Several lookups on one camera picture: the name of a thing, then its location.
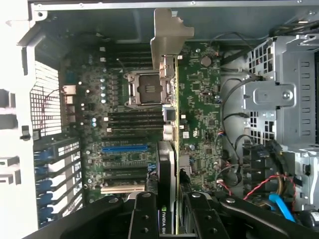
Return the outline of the beige expansion slot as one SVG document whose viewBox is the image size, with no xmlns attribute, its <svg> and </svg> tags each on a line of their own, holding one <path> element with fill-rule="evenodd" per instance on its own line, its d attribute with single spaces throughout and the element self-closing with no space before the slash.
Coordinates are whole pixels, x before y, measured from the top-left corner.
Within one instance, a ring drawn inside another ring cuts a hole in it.
<svg viewBox="0 0 319 239">
<path fill-rule="evenodd" d="M 144 184 L 136 185 L 115 185 L 105 186 L 100 189 L 101 194 L 128 194 L 133 192 L 142 192 L 145 190 Z"/>
</svg>

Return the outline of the blue expansion slot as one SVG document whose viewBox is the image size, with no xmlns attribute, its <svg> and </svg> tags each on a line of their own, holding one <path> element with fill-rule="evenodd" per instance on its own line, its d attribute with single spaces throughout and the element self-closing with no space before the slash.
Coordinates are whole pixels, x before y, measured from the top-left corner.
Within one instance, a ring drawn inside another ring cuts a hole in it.
<svg viewBox="0 0 319 239">
<path fill-rule="evenodd" d="M 103 153 L 120 153 L 120 152 L 143 152 L 148 150 L 148 145 L 120 145 L 107 146 L 102 148 Z"/>
</svg>

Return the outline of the green motherboard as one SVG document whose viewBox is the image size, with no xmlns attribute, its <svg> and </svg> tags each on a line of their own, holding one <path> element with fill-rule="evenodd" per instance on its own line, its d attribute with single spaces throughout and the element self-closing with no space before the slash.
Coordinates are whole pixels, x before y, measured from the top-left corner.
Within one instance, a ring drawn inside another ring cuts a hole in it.
<svg viewBox="0 0 319 239">
<path fill-rule="evenodd" d="M 201 65 L 204 56 L 212 59 Z M 67 83 L 78 83 L 75 108 L 83 154 L 84 195 L 88 202 L 105 186 L 145 184 L 148 172 L 156 170 L 156 144 L 162 140 L 162 106 L 133 109 L 129 99 L 129 71 L 148 70 L 151 50 L 144 44 L 75 48 L 65 59 Z M 196 191 L 209 192 L 219 163 L 215 138 L 220 130 L 220 79 L 217 49 L 207 43 L 189 42 L 181 51 L 179 116 L 182 156 L 180 166 Z M 102 148 L 148 145 L 143 152 L 103 153 Z"/>
</svg>

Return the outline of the CPU socket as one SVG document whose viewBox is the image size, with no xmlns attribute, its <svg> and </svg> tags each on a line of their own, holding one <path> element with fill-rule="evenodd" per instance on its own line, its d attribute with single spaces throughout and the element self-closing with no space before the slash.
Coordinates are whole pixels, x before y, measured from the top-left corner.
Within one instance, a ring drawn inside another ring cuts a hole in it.
<svg viewBox="0 0 319 239">
<path fill-rule="evenodd" d="M 154 70 L 131 71 L 124 75 L 128 80 L 130 108 L 146 109 L 167 103 L 167 83 Z"/>
</svg>

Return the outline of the silver metal drive cage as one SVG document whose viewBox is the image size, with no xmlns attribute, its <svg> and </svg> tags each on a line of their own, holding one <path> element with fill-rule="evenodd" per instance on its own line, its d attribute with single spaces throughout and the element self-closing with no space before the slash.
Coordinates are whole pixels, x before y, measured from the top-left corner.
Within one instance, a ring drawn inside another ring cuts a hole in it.
<svg viewBox="0 0 319 239">
<path fill-rule="evenodd" d="M 246 67 L 262 81 L 243 86 L 243 109 L 261 142 L 315 142 L 318 50 L 319 34 L 307 34 L 272 37 L 249 52 Z"/>
</svg>

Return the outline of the black open PC case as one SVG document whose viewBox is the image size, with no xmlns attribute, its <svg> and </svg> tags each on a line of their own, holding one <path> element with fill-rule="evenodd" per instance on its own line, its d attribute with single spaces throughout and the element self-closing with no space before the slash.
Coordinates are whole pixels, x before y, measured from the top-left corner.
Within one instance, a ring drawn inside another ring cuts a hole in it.
<svg viewBox="0 0 319 239">
<path fill-rule="evenodd" d="M 157 8 L 194 28 L 185 44 L 207 43 L 219 59 L 215 185 L 196 191 L 190 180 L 192 191 L 238 197 L 319 232 L 319 50 L 313 144 L 261 142 L 242 92 L 262 81 L 246 67 L 255 47 L 272 37 L 319 34 L 319 0 L 0 0 L 0 239 L 24 239 L 92 203 L 71 113 L 78 83 L 66 81 L 66 56 L 87 47 L 151 50 Z M 152 52 L 148 70 L 159 72 Z M 179 199 L 178 234 L 159 239 L 196 239 L 183 222 L 180 184 Z"/>
</svg>

